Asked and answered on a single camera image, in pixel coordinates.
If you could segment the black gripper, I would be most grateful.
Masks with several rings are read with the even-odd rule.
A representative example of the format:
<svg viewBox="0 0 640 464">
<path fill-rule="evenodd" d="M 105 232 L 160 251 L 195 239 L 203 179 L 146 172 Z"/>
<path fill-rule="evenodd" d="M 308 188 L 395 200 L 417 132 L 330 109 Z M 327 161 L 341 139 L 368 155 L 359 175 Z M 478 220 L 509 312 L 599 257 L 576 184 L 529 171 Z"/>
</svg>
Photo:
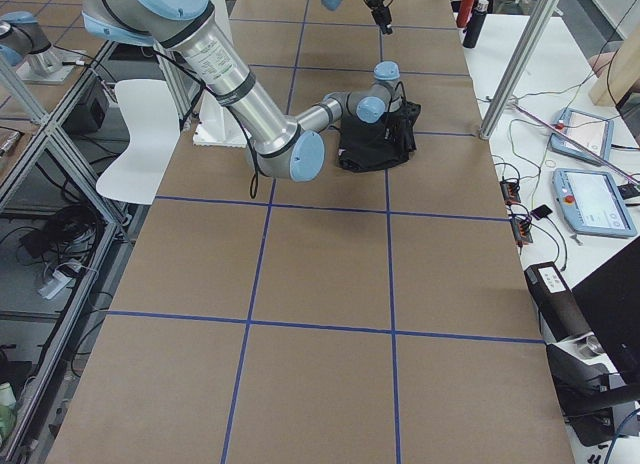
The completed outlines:
<svg viewBox="0 0 640 464">
<path fill-rule="evenodd" d="M 418 105 L 404 101 L 400 107 L 387 114 L 385 121 L 385 139 L 412 139 L 413 127 L 418 119 Z"/>
<path fill-rule="evenodd" d="M 393 33 L 392 16 L 384 0 L 369 0 L 369 8 L 375 23 L 382 27 L 382 34 L 391 35 Z"/>
</svg>

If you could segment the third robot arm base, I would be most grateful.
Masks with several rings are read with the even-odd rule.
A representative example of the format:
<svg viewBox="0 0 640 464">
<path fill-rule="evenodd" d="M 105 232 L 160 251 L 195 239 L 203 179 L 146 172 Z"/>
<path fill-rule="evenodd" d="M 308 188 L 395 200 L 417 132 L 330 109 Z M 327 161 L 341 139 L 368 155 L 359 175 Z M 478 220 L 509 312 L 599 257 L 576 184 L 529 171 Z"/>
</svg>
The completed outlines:
<svg viewBox="0 0 640 464">
<path fill-rule="evenodd" d="M 15 11 L 1 16 L 1 56 L 9 65 L 16 66 L 28 55 L 50 48 L 50 40 L 32 13 Z"/>
</svg>

